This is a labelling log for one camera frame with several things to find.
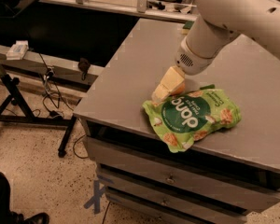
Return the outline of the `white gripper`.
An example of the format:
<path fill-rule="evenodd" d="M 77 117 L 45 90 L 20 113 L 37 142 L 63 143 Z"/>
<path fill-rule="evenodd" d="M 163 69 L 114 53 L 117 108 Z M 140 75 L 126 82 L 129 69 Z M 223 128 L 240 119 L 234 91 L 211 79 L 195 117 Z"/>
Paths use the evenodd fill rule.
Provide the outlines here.
<path fill-rule="evenodd" d="M 176 65 L 167 70 L 151 95 L 152 101 L 160 103 L 171 96 L 180 84 L 185 83 L 185 73 L 190 76 L 200 74 L 216 55 L 217 46 L 212 40 L 202 36 L 185 37 L 175 55 Z"/>

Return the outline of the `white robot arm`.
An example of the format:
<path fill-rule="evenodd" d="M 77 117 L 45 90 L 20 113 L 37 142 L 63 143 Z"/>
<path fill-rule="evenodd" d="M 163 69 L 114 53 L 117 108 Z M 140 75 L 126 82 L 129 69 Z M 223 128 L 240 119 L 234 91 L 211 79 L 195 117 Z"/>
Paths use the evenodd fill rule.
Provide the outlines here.
<path fill-rule="evenodd" d="M 195 0 L 199 16 L 171 66 L 152 93 L 155 103 L 180 91 L 186 75 L 205 70 L 219 52 L 245 35 L 280 60 L 280 1 Z"/>

